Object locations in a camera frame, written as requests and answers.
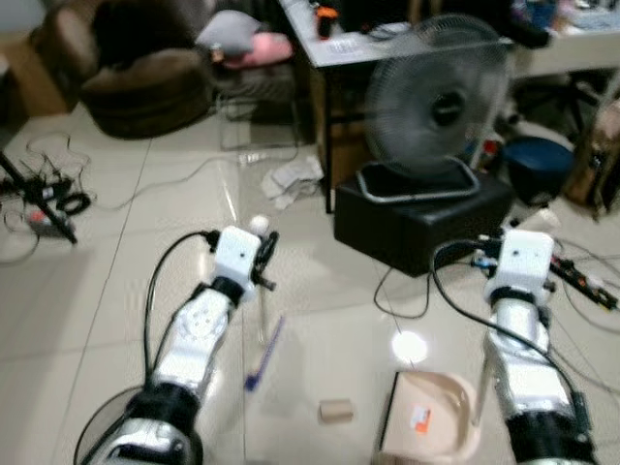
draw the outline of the pink pillow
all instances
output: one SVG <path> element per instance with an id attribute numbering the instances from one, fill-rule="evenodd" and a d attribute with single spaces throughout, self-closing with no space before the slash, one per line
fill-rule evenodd
<path id="1" fill-rule="evenodd" d="M 293 47 L 284 34 L 259 32 L 252 38 L 254 51 L 240 58 L 229 58 L 224 66 L 230 70 L 258 68 L 286 61 L 293 56 Z"/>

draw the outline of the blue lid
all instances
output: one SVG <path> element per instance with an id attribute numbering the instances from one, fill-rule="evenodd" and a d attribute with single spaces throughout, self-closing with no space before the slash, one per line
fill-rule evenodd
<path id="1" fill-rule="evenodd" d="M 570 171 L 574 155 L 557 142 L 542 138 L 521 138 L 504 147 L 504 158 L 532 171 Z"/>

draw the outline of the tile floor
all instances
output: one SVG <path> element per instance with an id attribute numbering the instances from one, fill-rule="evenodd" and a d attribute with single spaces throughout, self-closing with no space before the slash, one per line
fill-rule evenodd
<path id="1" fill-rule="evenodd" d="M 418 369 L 452 371 L 476 382 L 483 330 L 460 319 L 435 293 L 421 321 L 396 321 L 378 312 L 372 293 L 386 267 L 333 239 L 318 195 L 277 213 L 258 187 L 273 162 L 240 168 L 230 154 L 229 161 L 209 163 L 186 183 L 153 189 L 115 210 L 106 208 L 144 186 L 181 178 L 220 157 L 213 118 L 161 138 L 127 142 L 103 135 L 78 107 L 71 115 L 30 121 L 7 153 L 36 168 L 40 159 L 25 153 L 25 144 L 51 131 L 70 133 L 72 148 L 91 157 L 83 182 L 97 194 L 99 206 L 77 218 L 78 246 L 43 240 L 27 262 L 0 268 L 0 463 L 72 463 L 90 415 L 140 381 L 143 296 L 164 249 L 189 230 L 243 224 L 256 213 L 271 215 L 282 234 L 269 270 L 279 287 L 266 302 L 272 325 L 280 315 L 287 320 L 263 382 L 246 394 L 244 376 L 262 353 L 258 306 L 249 304 L 235 315 L 198 426 L 209 463 L 369 463 L 393 373 L 409 366 L 391 352 L 391 338 L 399 330 L 414 331 L 428 344 L 429 357 Z M 238 138 L 250 133 L 243 126 L 236 130 Z M 268 138 L 269 132 L 263 135 Z M 44 148 L 67 171 L 78 170 L 85 159 L 68 154 L 63 143 L 50 137 L 33 146 Z M 9 202 L 5 208 L 16 206 Z M 554 208 L 563 220 L 559 235 L 587 238 L 586 245 L 601 254 L 620 253 L 620 220 L 597 225 L 561 201 Z M 0 231 L 2 260 L 31 244 L 28 235 Z M 607 276 L 595 264 L 589 266 Z M 172 258 L 157 293 L 154 333 L 161 333 L 168 315 L 209 267 L 199 243 L 187 244 Z M 454 298 L 486 314 L 481 277 L 459 267 L 448 270 L 446 280 Z M 421 308 L 423 293 L 423 279 L 393 273 L 380 301 L 411 315 Z M 617 315 L 575 299 L 599 323 L 620 328 Z M 584 323 L 562 293 L 552 308 L 557 347 L 579 369 L 620 386 L 620 339 Z M 620 399 L 576 381 L 590 399 L 600 461 L 617 465 Z M 328 398 L 350 398 L 355 419 L 320 425 L 317 408 Z M 471 463 L 511 463 L 493 395 L 483 416 L 480 450 Z"/>

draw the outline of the wall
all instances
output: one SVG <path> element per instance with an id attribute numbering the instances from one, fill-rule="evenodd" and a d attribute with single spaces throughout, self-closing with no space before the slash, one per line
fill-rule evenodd
<path id="1" fill-rule="evenodd" d="M 32 29 L 45 11 L 40 0 L 0 0 L 0 32 Z"/>

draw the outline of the small wooden block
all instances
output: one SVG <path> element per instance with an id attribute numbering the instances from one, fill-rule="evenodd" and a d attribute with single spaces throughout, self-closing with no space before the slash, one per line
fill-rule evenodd
<path id="1" fill-rule="evenodd" d="M 353 404 L 349 399 L 322 400 L 319 415 L 325 423 L 344 423 L 353 419 Z"/>

